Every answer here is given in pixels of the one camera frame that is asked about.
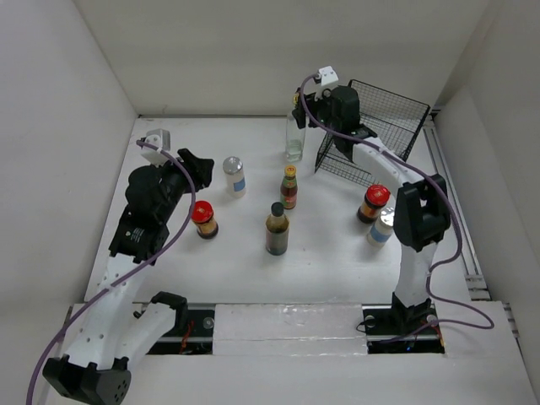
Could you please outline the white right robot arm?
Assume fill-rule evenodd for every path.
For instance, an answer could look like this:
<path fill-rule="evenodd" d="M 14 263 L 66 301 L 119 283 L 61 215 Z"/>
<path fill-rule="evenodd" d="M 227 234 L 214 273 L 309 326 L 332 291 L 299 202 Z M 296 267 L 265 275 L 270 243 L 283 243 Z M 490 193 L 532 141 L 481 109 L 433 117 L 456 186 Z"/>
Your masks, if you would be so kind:
<path fill-rule="evenodd" d="M 446 181 L 427 175 L 395 155 L 364 125 L 355 89 L 338 85 L 315 93 L 296 92 L 293 116 L 299 128 L 319 127 L 333 135 L 347 159 L 370 172 L 395 197 L 394 233 L 401 244 L 397 286 L 389 308 L 376 312 L 366 332 L 394 343 L 431 327 L 430 276 L 435 252 L 451 226 Z"/>

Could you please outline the clear glass oil bottle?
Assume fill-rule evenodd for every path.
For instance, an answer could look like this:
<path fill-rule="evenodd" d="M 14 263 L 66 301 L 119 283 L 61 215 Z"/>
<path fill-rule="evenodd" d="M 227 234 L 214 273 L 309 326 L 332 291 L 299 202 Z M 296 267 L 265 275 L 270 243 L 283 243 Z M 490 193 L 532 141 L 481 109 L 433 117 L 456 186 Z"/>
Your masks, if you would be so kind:
<path fill-rule="evenodd" d="M 291 115 L 292 110 L 287 115 L 287 126 L 286 126 L 285 154 L 286 154 L 287 161 L 289 162 L 302 160 L 304 142 L 305 142 L 305 129 L 299 129 L 296 126 L 294 118 Z"/>

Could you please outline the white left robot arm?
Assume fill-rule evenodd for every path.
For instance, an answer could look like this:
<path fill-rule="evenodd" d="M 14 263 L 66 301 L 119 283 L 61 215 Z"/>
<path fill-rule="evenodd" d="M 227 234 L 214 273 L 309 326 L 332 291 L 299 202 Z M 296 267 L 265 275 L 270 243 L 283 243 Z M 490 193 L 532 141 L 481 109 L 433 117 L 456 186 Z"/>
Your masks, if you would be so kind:
<path fill-rule="evenodd" d="M 159 291 L 147 309 L 132 313 L 132 302 L 147 272 L 177 241 L 167 223 L 183 195 L 192 202 L 210 186 L 213 159 L 181 148 L 177 156 L 143 145 L 147 165 L 127 181 L 127 204 L 109 246 L 105 273 L 96 296 L 77 316 L 77 337 L 59 357 L 49 358 L 42 375 L 55 391 L 84 404 L 120 404 L 132 369 L 165 334 L 190 331 L 186 298 Z"/>

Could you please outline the dark soy sauce bottle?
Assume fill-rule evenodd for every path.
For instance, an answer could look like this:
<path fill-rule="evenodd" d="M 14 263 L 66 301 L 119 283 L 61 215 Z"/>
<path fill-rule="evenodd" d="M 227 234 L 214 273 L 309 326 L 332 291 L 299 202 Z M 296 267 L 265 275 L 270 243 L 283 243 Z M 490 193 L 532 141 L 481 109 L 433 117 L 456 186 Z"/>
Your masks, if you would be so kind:
<path fill-rule="evenodd" d="M 266 222 L 266 249 L 273 256 L 281 256 L 288 249 L 289 218 L 281 202 L 274 202 Z"/>

